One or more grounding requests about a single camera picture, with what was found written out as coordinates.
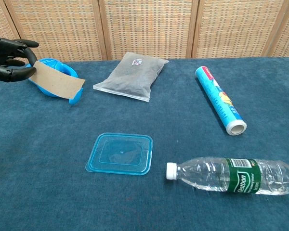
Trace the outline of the clear green-labelled water bottle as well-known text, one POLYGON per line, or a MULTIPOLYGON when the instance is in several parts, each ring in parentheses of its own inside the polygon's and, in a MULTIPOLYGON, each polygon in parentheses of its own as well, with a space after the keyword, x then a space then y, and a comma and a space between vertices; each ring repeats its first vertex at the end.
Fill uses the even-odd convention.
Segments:
POLYGON ((289 194, 289 165, 276 160, 198 157, 168 162, 166 178, 212 192, 289 194))

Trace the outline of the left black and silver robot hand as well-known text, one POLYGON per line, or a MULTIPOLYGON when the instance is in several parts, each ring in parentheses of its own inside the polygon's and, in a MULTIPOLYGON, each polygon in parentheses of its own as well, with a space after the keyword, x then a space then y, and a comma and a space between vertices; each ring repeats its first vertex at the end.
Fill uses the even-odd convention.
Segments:
POLYGON ((38 47, 36 41, 0 37, 0 81, 18 82, 36 73, 36 55, 31 50, 38 47))

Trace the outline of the teal tablecloth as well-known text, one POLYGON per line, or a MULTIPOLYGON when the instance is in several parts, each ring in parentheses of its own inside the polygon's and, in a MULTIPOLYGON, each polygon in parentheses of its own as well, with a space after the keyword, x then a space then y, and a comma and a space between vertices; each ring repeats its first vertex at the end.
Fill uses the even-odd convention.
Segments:
POLYGON ((166 180, 200 156, 289 164, 289 58, 170 60, 148 103, 94 90, 117 61, 74 62, 80 101, 0 82, 0 231, 289 231, 289 194, 208 192, 166 180), (227 133, 196 77, 206 66, 246 122, 227 133), (105 132, 153 139, 143 176, 88 172, 105 132))

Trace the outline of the cling film roll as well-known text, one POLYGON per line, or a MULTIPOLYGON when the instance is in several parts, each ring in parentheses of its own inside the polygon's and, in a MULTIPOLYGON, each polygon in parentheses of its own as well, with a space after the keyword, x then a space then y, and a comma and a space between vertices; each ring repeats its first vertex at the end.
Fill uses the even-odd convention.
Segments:
POLYGON ((242 134, 247 128, 246 122, 242 119, 231 99, 219 86, 209 69, 206 66, 201 66, 197 68, 195 74, 227 133, 231 136, 242 134))

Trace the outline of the blue transparent plastic lid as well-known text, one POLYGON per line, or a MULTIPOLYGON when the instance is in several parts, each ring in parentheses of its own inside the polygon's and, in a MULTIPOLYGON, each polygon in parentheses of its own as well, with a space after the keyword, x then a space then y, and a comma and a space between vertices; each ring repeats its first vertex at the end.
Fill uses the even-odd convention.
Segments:
POLYGON ((151 168, 153 139, 148 135, 102 133, 85 166, 88 172, 142 176, 151 168))

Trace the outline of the grey filled plastic bag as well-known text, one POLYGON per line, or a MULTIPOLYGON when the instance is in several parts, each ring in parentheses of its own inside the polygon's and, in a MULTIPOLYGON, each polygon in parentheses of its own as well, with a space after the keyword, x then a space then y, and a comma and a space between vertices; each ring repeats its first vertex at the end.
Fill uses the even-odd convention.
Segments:
POLYGON ((151 85, 168 62, 166 59, 127 52, 109 77, 93 85, 93 89, 149 102, 151 85))

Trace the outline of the yellow card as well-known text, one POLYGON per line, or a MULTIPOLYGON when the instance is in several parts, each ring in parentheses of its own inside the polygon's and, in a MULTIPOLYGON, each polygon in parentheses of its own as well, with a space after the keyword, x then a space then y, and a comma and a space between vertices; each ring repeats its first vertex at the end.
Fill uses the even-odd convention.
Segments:
POLYGON ((36 73, 29 79, 48 92, 65 99, 74 99, 85 80, 66 75, 46 64, 36 61, 33 67, 36 73))

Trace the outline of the blue pump dispenser bottle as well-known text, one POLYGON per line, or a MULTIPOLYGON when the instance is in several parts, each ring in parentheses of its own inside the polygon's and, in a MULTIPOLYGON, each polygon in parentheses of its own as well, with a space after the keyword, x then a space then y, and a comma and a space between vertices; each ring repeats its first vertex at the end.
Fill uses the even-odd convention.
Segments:
MULTIPOLYGON (((51 67, 52 69, 55 69, 56 71, 59 71, 61 73, 64 73, 66 75, 78 78, 78 74, 76 73, 76 71, 62 63, 61 61, 54 59, 54 58, 42 58, 39 59, 40 62, 42 62, 43 64, 51 67)), ((53 97, 53 98, 59 98, 59 96, 52 94, 51 92, 47 91, 46 89, 44 89, 43 87, 39 86, 38 84, 34 83, 30 78, 28 79, 31 83, 35 84, 38 89, 45 95, 49 96, 49 97, 53 97)), ((83 88, 80 88, 79 91, 77 92, 76 96, 74 97, 74 99, 69 99, 69 104, 70 105, 75 105, 80 101, 81 95, 83 92, 83 88)))

